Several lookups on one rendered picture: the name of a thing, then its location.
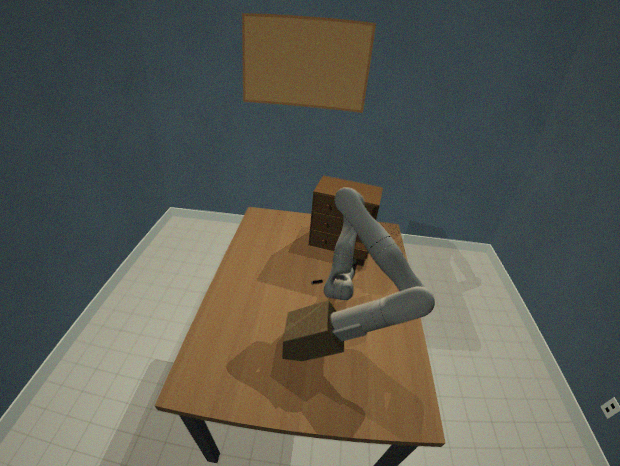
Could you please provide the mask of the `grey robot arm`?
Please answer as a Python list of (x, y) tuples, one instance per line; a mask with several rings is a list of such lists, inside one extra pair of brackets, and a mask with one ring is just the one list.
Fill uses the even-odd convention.
[(354, 288), (350, 272), (357, 235), (400, 292), (333, 312), (330, 316), (333, 335), (342, 342), (428, 315), (435, 305), (434, 296), (414, 274), (392, 237), (368, 213), (364, 198), (354, 189), (341, 188), (335, 195), (335, 205), (344, 218), (332, 268), (324, 285), (325, 296), (339, 300), (352, 298)]

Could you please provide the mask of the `brown wooden chest of drawers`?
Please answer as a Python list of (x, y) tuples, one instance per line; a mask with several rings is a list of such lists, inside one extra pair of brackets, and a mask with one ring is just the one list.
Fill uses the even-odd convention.
[[(313, 211), (315, 193), (335, 197), (337, 191), (344, 187), (350, 187), (358, 191), (363, 196), (365, 204), (378, 206), (377, 208), (377, 214), (378, 214), (382, 190), (383, 190), (382, 187), (333, 178), (333, 177), (328, 177), (328, 176), (323, 176), (321, 180), (319, 181), (318, 185), (316, 186), (315, 190), (313, 191), (309, 245), (310, 245), (310, 239), (311, 239), (311, 230), (317, 230), (317, 229), (312, 229), (313, 212), (321, 213), (321, 212)], [(321, 213), (321, 214), (326, 214), (326, 213)], [(377, 219), (377, 214), (376, 214), (375, 220)], [(335, 216), (331, 214), (326, 214), (326, 215)], [(344, 216), (342, 217), (335, 216), (335, 217), (342, 218), (341, 229), (340, 229), (340, 234), (341, 234)], [(317, 231), (321, 231), (321, 230), (317, 230)], [(330, 233), (326, 231), (321, 231), (321, 232)], [(334, 233), (330, 233), (330, 234), (334, 234)], [(340, 236), (340, 234), (334, 234), (334, 235)], [(314, 245), (310, 245), (310, 246), (314, 246)], [(314, 247), (318, 247), (318, 246), (314, 246)], [(318, 248), (322, 248), (322, 247), (318, 247)]]

